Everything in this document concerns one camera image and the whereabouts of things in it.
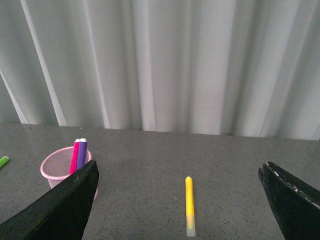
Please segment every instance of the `pink mesh pencil cup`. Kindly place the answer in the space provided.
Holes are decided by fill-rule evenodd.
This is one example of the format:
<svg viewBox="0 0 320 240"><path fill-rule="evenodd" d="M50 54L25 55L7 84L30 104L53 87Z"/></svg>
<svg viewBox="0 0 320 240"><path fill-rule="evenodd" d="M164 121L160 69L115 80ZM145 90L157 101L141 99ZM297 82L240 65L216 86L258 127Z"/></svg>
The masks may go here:
<svg viewBox="0 0 320 240"><path fill-rule="evenodd" d="M70 176L69 171L73 150L73 146L59 149L47 156L42 162L40 172L42 176L48 180L52 189ZM87 163L91 159L91 152L87 150L85 154L85 162ZM96 189L94 199L96 199L97 194L98 188Z"/></svg>

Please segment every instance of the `white curtain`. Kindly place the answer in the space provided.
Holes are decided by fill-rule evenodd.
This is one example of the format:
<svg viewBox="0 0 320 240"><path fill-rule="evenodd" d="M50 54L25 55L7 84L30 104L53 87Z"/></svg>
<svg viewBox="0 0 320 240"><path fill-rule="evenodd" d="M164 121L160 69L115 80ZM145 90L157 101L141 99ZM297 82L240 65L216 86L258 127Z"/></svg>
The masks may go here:
<svg viewBox="0 0 320 240"><path fill-rule="evenodd" d="M320 138L320 0L1 0L0 122Z"/></svg>

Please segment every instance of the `purple marker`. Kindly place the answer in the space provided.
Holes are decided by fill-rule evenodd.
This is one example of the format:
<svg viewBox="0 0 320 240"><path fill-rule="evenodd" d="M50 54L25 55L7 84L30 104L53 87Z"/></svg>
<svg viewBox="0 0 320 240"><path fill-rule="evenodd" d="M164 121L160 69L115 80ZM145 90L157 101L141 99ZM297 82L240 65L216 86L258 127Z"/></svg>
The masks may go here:
<svg viewBox="0 0 320 240"><path fill-rule="evenodd" d="M79 152L78 152L78 159L76 161L76 169L78 170L86 163L86 154L87 154L87 139L81 138L79 142Z"/></svg>

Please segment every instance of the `gray countertop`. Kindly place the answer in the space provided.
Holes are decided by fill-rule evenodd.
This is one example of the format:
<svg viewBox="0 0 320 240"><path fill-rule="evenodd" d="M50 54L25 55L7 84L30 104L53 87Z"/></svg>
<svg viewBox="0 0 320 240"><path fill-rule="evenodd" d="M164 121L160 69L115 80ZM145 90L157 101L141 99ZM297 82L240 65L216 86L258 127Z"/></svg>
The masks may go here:
<svg viewBox="0 0 320 240"><path fill-rule="evenodd" d="M272 161L320 189L320 144L184 133L0 124L0 223L49 189L52 152L87 138L100 173L84 240L187 239L185 178L193 178L193 239L283 240L258 178Z"/></svg>

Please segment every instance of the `marker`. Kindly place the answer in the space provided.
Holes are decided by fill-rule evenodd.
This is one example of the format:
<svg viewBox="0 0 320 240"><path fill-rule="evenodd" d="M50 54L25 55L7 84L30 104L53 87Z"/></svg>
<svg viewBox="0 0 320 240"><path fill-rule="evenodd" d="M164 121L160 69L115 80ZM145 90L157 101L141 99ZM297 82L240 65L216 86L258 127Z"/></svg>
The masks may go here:
<svg viewBox="0 0 320 240"><path fill-rule="evenodd" d="M0 168L2 168L8 161L9 161L9 157L3 156L3 157L0 159Z"/></svg>
<svg viewBox="0 0 320 240"><path fill-rule="evenodd" d="M186 235L194 237L195 227L195 207L194 207L194 187L192 178L187 176L185 179L185 216L186 216Z"/></svg>
<svg viewBox="0 0 320 240"><path fill-rule="evenodd" d="M78 152L78 159L76 162L76 169L78 170L86 163L86 154L87 154L87 139L81 138L79 142L79 152Z"/></svg>
<svg viewBox="0 0 320 240"><path fill-rule="evenodd" d="M73 144L73 152L72 152L69 174L73 174L77 170L79 142L80 142L80 139L76 139Z"/></svg>

